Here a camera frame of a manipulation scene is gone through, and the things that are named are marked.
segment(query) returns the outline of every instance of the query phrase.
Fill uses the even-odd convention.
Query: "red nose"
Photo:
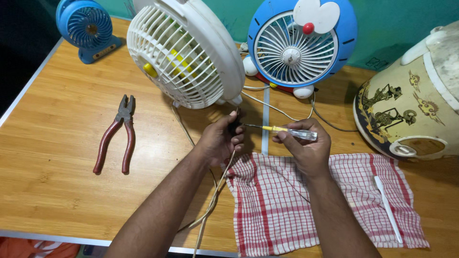
[[[303,26],[303,33],[304,34],[311,34],[314,31],[314,24],[312,22],[308,22]]]

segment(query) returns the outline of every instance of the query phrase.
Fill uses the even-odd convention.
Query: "green wall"
[[[132,0],[96,0],[111,15],[132,18]],[[203,0],[235,41],[247,41],[250,20],[263,0]],[[358,39],[349,65],[382,70],[436,26],[459,20],[458,0],[350,0]]]

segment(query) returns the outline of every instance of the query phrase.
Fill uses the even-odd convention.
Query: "fan grille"
[[[255,59],[272,80],[287,85],[302,85],[320,78],[333,65],[337,51],[334,30],[306,35],[293,20],[292,11],[271,18],[260,29]],[[285,51],[297,54],[297,62],[287,63]]]
[[[204,108],[222,96],[220,76],[199,42],[156,7],[146,6],[135,16],[127,44],[142,71],[150,63],[158,74],[145,75],[182,106]]]
[[[85,49],[104,46],[112,36],[112,21],[104,10],[83,7],[70,16],[67,24],[70,39]]]

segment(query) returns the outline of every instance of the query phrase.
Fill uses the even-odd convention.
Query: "plier jaw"
[[[121,103],[119,103],[118,114],[116,114],[115,120],[118,122],[129,121],[132,119],[132,115],[134,114],[135,109],[135,98],[134,96],[130,96],[128,100],[128,96],[124,94]]]

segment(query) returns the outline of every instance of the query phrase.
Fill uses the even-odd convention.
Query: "red checkered cloth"
[[[397,161],[378,154],[340,154],[329,160],[333,178],[377,247],[429,247]],[[291,157],[252,153],[236,158],[226,180],[235,198],[234,230],[240,257],[278,255],[319,244],[309,193]],[[378,175],[402,235],[399,244],[373,186]]]

